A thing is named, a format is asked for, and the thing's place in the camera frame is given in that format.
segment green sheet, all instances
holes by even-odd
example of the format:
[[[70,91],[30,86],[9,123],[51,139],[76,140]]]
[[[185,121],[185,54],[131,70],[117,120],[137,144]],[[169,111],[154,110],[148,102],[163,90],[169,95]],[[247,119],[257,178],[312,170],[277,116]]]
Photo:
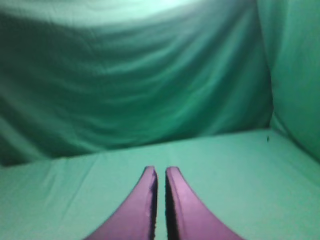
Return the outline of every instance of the green sheet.
[[[245,239],[319,239],[320,165],[273,130],[0,169],[0,235],[81,240],[113,213],[146,165],[159,174],[156,240],[167,239],[168,166],[179,166],[209,209]]]
[[[320,161],[320,1],[258,0],[274,115],[271,125]]]
[[[269,125],[252,0],[0,1],[0,162]]]

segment green fabric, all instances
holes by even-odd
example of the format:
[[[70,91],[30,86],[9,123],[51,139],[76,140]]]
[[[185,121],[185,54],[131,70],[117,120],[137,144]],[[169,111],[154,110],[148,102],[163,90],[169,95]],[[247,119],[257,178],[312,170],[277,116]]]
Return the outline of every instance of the green fabric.
[[[208,208],[245,239],[319,239],[320,165],[273,130],[0,169],[1,239],[83,239],[113,213],[147,165],[159,175],[156,240],[167,239],[168,166],[179,166]]]
[[[262,128],[252,0],[0,2],[4,165]]]
[[[320,161],[320,1],[259,0],[271,71],[271,125]]]

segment purple object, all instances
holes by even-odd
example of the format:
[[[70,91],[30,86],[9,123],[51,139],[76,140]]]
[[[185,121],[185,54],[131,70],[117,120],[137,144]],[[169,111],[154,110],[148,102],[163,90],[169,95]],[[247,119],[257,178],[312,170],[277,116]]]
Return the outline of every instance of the purple object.
[[[157,194],[157,173],[153,166],[147,166],[119,208],[84,240],[153,240]]]
[[[243,240],[197,197],[178,167],[166,169],[168,240]]]

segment pink object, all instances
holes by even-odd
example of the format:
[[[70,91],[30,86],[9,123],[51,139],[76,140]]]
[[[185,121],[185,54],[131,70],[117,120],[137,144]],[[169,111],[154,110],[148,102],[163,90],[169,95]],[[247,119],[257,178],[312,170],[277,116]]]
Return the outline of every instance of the pink object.
[[[157,173],[153,166],[147,166],[119,208],[85,240],[153,240],[157,194]]]
[[[166,169],[165,188],[168,240],[243,240],[203,204],[178,167]]]

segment green surface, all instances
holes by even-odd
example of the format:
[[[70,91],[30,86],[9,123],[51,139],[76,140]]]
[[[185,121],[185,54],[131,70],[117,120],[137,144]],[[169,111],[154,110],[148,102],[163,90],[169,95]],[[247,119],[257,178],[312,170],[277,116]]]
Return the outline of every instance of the green surface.
[[[159,174],[156,240],[167,239],[168,166],[179,166],[209,209],[245,239],[319,239],[320,166],[273,130],[0,169],[1,239],[84,238],[119,206],[146,165]]]
[[[271,125],[320,161],[320,1],[258,0],[274,115]]]
[[[262,128],[272,111],[252,0],[0,1],[3,165]]]

